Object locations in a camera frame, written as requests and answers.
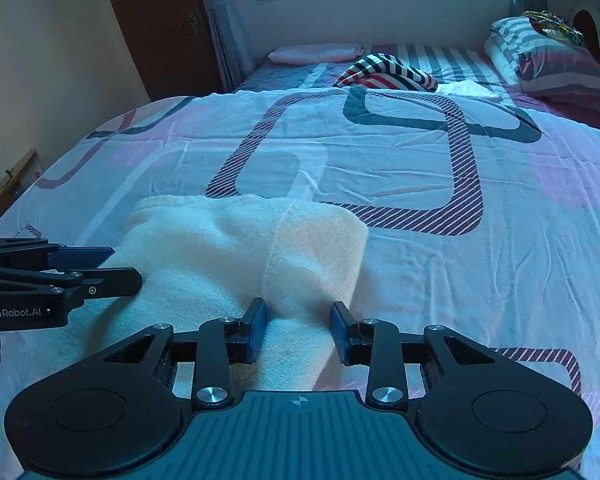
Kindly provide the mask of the dark brown wooden wardrobe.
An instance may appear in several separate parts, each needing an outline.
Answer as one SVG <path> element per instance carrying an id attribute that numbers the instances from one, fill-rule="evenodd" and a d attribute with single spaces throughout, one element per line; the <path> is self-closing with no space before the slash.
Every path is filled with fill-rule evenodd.
<path id="1" fill-rule="evenodd" d="M 151 100 L 223 90 L 202 0 L 110 2 Z"/>

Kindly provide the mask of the striped folded pillow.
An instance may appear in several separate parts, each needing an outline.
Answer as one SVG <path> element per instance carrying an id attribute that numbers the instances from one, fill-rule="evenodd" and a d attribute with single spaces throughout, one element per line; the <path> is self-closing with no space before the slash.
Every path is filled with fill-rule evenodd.
<path id="1" fill-rule="evenodd" d="M 587 48 L 543 35 L 517 16 L 491 24 L 484 50 L 516 90 L 600 113 L 600 63 Z"/>

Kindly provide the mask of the pink flat pillow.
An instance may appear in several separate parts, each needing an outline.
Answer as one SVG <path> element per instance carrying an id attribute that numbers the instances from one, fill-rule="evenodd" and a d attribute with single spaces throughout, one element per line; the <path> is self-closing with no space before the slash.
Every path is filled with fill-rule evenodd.
<path id="1" fill-rule="evenodd" d="M 268 54 L 272 63 L 303 66 L 340 63 L 360 58 L 366 49 L 362 44 L 298 44 L 280 47 Z"/>

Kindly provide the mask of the patterned pink white bedspread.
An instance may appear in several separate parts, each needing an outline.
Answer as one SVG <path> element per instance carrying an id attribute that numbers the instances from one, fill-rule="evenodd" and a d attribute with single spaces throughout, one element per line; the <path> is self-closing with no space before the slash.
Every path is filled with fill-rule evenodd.
<path id="1" fill-rule="evenodd" d="M 164 99 L 105 122 L 0 220 L 0 237 L 116 251 L 156 196 L 337 206 L 368 229 L 362 318 L 441 324 L 588 404 L 600 479 L 600 129 L 464 96 L 316 87 Z M 361 388 L 332 353 L 310 389 Z M 0 396 L 0 479 L 20 467 Z"/>

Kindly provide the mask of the cream knit sweater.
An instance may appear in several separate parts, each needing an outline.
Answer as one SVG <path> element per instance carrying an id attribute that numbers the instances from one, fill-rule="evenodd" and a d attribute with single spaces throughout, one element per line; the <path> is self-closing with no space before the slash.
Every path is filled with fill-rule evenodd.
<path id="1" fill-rule="evenodd" d="M 0 396 L 151 324 L 196 330 L 241 316 L 258 297 L 268 326 L 256 365 L 237 367 L 238 386 L 308 390 L 332 353 L 329 308 L 351 300 L 367 237 L 367 226 L 337 206 L 254 195 L 146 198 L 109 259 L 140 271 L 140 292 L 90 301 L 63 328 L 4 335 Z"/>

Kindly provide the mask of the striped red white black garment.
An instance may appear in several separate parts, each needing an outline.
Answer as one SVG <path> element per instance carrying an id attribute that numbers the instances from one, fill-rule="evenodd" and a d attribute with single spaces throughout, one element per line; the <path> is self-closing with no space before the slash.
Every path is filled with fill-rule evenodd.
<path id="1" fill-rule="evenodd" d="M 430 73 L 406 65 L 394 55 L 371 53 L 350 65 L 332 84 L 336 88 L 362 86 L 370 89 L 437 91 L 438 82 Z"/>

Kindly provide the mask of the gold red patterned cloth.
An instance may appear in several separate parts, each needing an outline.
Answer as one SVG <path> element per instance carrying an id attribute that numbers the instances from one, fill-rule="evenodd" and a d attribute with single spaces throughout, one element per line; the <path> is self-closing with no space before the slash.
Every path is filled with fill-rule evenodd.
<path id="1" fill-rule="evenodd" d="M 586 48 L 585 36 L 559 15 L 550 11 L 524 11 L 522 14 L 528 18 L 533 29 L 543 36 L 552 38 L 563 44 Z"/>

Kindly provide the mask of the grey sheer curtain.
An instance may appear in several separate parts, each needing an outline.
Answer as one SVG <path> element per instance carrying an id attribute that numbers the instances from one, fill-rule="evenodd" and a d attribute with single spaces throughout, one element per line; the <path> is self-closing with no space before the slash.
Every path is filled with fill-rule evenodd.
<path id="1" fill-rule="evenodd" d="M 221 84 L 234 91 L 256 69 L 235 0 L 202 0 L 209 22 Z"/>

